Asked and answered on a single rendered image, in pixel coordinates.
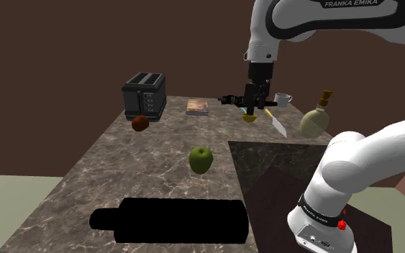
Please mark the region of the black toaster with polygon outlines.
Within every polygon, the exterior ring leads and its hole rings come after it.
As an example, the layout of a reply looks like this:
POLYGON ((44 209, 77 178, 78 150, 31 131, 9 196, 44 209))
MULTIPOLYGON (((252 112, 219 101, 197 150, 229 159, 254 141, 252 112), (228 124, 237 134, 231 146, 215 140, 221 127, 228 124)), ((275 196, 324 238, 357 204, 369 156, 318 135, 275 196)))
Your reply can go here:
POLYGON ((143 115, 151 122, 160 120, 167 104, 165 76, 139 72, 122 86, 124 115, 128 121, 143 115))

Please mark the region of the green apple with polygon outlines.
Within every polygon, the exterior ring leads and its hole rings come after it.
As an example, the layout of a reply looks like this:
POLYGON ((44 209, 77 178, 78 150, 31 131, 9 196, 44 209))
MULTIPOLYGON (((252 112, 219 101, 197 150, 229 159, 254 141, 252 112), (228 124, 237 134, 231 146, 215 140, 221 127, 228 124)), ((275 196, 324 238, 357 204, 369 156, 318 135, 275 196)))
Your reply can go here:
POLYGON ((188 161, 192 171, 198 175, 202 175, 209 170, 214 157, 210 149, 195 147, 191 150, 188 161))

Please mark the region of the black bottle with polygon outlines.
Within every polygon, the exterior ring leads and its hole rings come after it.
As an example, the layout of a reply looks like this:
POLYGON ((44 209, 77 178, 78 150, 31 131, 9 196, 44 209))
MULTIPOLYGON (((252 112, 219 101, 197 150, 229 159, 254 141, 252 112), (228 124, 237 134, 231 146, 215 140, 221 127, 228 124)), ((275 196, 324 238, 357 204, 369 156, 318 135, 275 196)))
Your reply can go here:
POLYGON ((89 226, 117 243, 244 244, 249 234, 244 203, 226 199, 124 198, 94 210, 89 226))

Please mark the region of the closed book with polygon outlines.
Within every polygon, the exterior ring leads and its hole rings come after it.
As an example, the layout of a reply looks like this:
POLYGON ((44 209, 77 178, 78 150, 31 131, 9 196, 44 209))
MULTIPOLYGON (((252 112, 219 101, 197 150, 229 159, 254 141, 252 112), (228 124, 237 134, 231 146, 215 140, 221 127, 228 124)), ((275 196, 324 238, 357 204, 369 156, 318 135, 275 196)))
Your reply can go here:
POLYGON ((187 101, 186 114, 207 116, 209 114, 208 101, 204 99, 189 98, 187 101))

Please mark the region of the white mug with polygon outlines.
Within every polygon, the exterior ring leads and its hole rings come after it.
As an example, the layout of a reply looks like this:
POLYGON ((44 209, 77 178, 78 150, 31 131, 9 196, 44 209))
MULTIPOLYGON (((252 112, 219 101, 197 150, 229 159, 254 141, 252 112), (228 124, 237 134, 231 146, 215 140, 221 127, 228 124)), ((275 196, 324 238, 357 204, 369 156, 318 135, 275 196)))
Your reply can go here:
POLYGON ((293 96, 286 93, 276 93, 274 101, 277 103, 277 106, 280 108, 286 108, 288 104, 292 101, 293 96))

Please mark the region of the yellow handled knife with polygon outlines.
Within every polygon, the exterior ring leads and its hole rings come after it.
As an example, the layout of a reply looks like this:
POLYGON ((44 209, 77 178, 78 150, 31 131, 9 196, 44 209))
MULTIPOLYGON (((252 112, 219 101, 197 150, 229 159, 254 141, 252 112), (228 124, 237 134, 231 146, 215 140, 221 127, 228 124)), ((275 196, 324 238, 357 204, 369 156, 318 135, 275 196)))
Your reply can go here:
POLYGON ((269 115, 269 117, 272 118, 272 125, 273 125, 284 137, 287 137, 286 129, 285 129, 284 126, 277 120, 277 118, 275 118, 274 115, 272 115, 272 113, 271 113, 268 109, 265 109, 265 112, 266 112, 267 115, 269 115))

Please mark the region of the beige soap dispenser bottle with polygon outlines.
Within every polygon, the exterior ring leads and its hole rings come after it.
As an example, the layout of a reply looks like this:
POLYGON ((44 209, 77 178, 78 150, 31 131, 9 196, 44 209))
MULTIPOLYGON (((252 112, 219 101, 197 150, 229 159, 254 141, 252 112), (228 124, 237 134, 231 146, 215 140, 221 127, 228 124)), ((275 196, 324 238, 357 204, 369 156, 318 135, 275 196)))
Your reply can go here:
POLYGON ((329 115, 326 108, 331 96, 333 96, 332 91, 324 89, 315 109, 304 115, 300 123, 301 136, 316 139, 325 131, 329 124, 329 115))

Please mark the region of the brown round fruit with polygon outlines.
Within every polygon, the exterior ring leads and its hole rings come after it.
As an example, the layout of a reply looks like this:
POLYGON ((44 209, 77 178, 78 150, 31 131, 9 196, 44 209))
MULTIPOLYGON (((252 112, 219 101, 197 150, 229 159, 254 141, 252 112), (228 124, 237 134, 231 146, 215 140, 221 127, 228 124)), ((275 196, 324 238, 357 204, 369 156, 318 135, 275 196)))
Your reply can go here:
POLYGON ((136 116, 133 120, 132 120, 132 128, 136 131, 136 132, 141 132, 144 131, 145 129, 147 129, 150 125, 150 121, 149 119, 144 116, 144 115, 139 115, 136 116))

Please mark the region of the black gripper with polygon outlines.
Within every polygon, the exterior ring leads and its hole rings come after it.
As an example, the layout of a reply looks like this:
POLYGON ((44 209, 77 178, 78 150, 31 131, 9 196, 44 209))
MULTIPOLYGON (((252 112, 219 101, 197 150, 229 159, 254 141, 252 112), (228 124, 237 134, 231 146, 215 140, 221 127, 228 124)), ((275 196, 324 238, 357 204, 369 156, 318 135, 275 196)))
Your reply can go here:
POLYGON ((251 80, 245 86, 244 96, 227 95, 218 98, 221 104, 235 105, 244 108, 247 115, 254 115, 255 106, 265 108, 277 106, 275 101, 267 101, 270 91, 270 80, 273 77, 272 63, 249 63, 248 78, 251 80))

